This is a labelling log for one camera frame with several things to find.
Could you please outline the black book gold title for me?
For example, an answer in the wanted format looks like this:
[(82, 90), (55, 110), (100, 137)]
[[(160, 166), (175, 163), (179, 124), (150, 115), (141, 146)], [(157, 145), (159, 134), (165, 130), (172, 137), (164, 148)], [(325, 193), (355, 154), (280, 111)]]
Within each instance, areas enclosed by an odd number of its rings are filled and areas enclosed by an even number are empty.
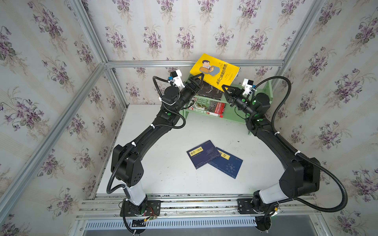
[(197, 95), (215, 100), (221, 100), (223, 92), (215, 88), (214, 86), (208, 84), (207, 82), (203, 82), (202, 87), (198, 91)]

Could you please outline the yellow cartoon book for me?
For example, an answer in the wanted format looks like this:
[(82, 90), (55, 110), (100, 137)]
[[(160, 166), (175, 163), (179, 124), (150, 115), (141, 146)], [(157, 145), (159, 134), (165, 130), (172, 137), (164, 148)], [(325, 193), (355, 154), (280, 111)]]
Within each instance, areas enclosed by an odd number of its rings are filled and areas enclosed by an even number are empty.
[(190, 69), (191, 75), (204, 74), (204, 81), (223, 92), (222, 86), (230, 86), (240, 67), (226, 63), (208, 54), (203, 54)]

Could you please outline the green red plant book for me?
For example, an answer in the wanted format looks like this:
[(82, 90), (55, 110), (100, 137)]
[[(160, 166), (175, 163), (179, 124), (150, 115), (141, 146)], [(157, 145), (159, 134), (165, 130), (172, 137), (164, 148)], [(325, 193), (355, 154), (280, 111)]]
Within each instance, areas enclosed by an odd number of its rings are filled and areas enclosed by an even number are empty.
[(188, 110), (218, 118), (223, 118), (225, 103), (208, 100), (202, 97), (195, 97), (194, 105), (192, 105)]

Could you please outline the dark blue hardcover book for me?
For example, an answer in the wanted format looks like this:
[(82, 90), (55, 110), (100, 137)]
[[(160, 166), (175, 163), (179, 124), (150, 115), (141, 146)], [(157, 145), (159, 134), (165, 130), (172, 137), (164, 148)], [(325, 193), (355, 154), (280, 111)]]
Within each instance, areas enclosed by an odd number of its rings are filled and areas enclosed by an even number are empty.
[(187, 151), (187, 155), (196, 169), (220, 157), (219, 151), (210, 140), (191, 148)]

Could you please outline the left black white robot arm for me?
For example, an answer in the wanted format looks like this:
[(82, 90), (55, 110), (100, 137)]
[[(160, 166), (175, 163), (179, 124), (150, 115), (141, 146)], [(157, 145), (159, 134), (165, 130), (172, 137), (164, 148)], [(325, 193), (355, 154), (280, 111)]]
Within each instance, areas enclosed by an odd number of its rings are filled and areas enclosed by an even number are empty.
[(127, 200), (140, 208), (147, 205), (147, 195), (140, 182), (144, 174), (143, 157), (163, 135), (185, 127), (186, 119), (180, 111), (188, 108), (187, 104), (203, 87), (204, 74), (192, 76), (183, 82), (181, 72), (177, 70), (168, 79), (153, 76), (152, 80), (161, 100), (160, 110), (140, 135), (126, 145), (117, 145), (113, 149), (111, 176), (106, 187), (107, 194), (122, 189)]

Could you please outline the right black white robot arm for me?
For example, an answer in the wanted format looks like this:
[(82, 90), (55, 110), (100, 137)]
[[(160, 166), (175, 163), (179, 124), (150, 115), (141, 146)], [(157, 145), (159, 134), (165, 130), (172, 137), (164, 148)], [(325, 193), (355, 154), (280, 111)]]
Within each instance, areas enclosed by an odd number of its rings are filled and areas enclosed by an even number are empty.
[[(224, 96), (229, 105), (236, 107), (246, 115), (245, 122), (248, 131), (269, 147), (284, 168), (284, 173), (277, 184), (254, 193), (252, 199), (254, 210), (256, 212), (266, 212), (270, 206), (289, 201), (298, 201), (321, 212), (341, 211), (348, 203), (347, 190), (342, 182), (333, 173), (321, 166), (316, 158), (309, 158), (291, 145), (275, 127), (275, 117), (288, 99), (292, 85), (290, 80), (283, 76), (273, 76), (263, 80), (265, 83), (278, 79), (287, 83), (287, 91), (274, 111), (271, 120), (265, 117), (265, 113), (270, 108), (270, 98), (267, 94), (254, 94), (255, 88), (251, 88), (250, 91), (246, 92), (244, 89), (237, 87), (222, 86)], [(320, 207), (301, 198), (303, 195), (315, 193), (319, 190), (321, 173), (325, 173), (334, 180), (340, 189), (342, 198), (337, 206)]]

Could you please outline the blue thin booklet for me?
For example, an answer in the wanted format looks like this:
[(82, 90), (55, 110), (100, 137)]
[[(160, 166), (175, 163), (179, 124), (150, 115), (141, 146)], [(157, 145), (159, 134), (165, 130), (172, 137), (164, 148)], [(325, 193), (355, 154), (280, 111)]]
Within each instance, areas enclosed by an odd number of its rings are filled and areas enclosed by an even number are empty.
[(243, 160), (235, 155), (217, 148), (220, 156), (213, 159), (209, 164), (233, 179), (237, 178)]

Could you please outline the aluminium frame horizontal bar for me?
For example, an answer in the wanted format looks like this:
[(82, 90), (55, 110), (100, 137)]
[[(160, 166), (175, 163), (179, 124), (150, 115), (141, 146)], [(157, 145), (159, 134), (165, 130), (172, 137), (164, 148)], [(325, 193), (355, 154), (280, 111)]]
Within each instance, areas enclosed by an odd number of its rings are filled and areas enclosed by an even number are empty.
[[(134, 68), (134, 67), (192, 67), (197, 60), (172, 61), (108, 61), (108, 68)], [(283, 66), (283, 60), (226, 60), (227, 63), (238, 67), (251, 66)]]

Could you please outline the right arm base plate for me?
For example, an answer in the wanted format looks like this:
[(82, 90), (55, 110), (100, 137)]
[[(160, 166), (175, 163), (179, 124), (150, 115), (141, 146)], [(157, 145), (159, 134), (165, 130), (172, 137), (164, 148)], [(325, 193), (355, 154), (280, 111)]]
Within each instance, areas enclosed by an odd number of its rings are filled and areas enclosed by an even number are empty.
[(240, 198), (237, 199), (238, 212), (240, 214), (258, 214), (259, 199), (258, 198)]

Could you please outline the aluminium mounting rail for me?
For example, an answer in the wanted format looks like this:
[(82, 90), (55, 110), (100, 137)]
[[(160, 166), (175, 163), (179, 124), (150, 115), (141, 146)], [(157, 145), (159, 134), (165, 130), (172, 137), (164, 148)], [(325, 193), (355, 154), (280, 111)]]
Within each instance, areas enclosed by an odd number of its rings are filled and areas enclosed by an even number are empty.
[[(160, 218), (226, 217), (239, 213), (238, 199), (252, 198), (247, 194), (200, 194), (200, 195), (150, 195), (151, 201), (160, 201)], [(79, 204), (76, 219), (120, 219), (123, 197), (99, 196), (93, 200), (83, 200)]]

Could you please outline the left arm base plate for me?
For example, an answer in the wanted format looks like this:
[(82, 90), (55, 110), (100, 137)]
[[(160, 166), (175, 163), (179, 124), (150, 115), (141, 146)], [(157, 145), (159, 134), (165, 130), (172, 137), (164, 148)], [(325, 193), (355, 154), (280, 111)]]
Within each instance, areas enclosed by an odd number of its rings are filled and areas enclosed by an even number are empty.
[(140, 206), (134, 205), (130, 201), (125, 201), (121, 205), (121, 217), (137, 217), (137, 216), (159, 216), (161, 210), (161, 201), (144, 200)]

